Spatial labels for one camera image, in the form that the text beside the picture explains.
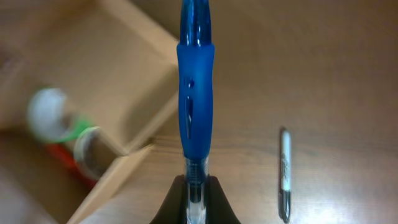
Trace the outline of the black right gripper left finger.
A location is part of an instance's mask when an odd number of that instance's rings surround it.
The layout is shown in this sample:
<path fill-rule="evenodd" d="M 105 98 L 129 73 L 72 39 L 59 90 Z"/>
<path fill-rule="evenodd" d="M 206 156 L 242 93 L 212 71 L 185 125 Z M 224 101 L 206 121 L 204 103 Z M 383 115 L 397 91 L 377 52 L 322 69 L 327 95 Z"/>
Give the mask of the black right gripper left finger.
<path fill-rule="evenodd" d="M 186 209 L 187 183 L 184 175 L 178 175 L 150 224 L 186 224 Z"/>

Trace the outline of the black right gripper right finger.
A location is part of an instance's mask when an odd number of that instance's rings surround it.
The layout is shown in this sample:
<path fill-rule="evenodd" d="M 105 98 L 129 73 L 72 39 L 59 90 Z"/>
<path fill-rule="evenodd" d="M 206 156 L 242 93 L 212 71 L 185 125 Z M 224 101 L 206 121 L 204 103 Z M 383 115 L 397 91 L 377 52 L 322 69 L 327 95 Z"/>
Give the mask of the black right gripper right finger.
<path fill-rule="evenodd" d="M 206 223 L 241 224 L 215 176 L 209 176 L 206 183 Z"/>

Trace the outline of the beige masking tape roll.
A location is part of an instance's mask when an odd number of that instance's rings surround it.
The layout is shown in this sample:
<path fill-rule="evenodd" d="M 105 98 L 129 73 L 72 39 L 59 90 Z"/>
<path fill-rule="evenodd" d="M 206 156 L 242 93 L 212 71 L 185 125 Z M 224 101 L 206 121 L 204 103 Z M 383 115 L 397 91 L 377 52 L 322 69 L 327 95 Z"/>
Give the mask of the beige masking tape roll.
<path fill-rule="evenodd" d="M 98 181 L 118 157 L 98 126 L 86 128 L 75 141 L 73 158 L 81 173 Z"/>

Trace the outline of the red utility knife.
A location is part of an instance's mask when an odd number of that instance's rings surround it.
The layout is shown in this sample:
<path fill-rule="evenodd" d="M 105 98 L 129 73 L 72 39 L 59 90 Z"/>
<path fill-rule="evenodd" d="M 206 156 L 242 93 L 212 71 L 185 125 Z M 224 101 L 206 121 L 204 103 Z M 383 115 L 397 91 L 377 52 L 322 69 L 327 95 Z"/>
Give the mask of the red utility knife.
<path fill-rule="evenodd" d="M 92 189 L 97 181 L 87 178 L 78 168 L 71 152 L 62 144 L 46 144 L 44 148 L 47 152 L 61 163 L 62 166 L 85 187 Z"/>

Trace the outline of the blue ballpoint pen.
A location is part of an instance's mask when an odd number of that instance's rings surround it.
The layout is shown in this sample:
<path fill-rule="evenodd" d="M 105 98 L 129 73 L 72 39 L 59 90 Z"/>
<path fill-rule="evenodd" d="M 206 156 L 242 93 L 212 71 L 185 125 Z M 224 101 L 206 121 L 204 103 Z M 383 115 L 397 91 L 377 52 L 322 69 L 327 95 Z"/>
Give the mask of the blue ballpoint pen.
<path fill-rule="evenodd" d="M 205 183 L 213 128 L 213 64 L 208 0 L 183 0 L 177 45 L 178 120 L 185 158 L 187 223 L 206 223 Z"/>

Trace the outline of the brown cardboard box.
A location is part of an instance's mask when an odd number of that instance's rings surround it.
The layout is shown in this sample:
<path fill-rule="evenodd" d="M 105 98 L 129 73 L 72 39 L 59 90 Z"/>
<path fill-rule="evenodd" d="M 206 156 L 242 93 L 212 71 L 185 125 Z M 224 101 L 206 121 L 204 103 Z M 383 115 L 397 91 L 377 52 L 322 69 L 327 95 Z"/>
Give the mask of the brown cardboard box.
<path fill-rule="evenodd" d="M 177 108 L 176 44 L 130 1 L 1 2 L 2 223 L 80 223 L 118 192 Z M 64 126 L 82 114 L 118 153 L 91 190 L 29 129 L 43 88 L 67 95 Z"/>

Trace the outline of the green tape roll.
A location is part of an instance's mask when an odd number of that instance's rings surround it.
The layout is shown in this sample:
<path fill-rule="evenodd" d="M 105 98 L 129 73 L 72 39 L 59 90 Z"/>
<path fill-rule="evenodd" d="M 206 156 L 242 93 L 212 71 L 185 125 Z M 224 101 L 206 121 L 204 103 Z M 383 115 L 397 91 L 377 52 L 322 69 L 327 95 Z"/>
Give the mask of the green tape roll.
<path fill-rule="evenodd" d="M 32 134 L 39 140 L 53 144 L 77 139 L 87 128 L 93 126 L 82 114 L 72 116 L 72 126 L 62 123 L 67 95 L 59 88 L 43 88 L 29 101 L 27 123 Z"/>

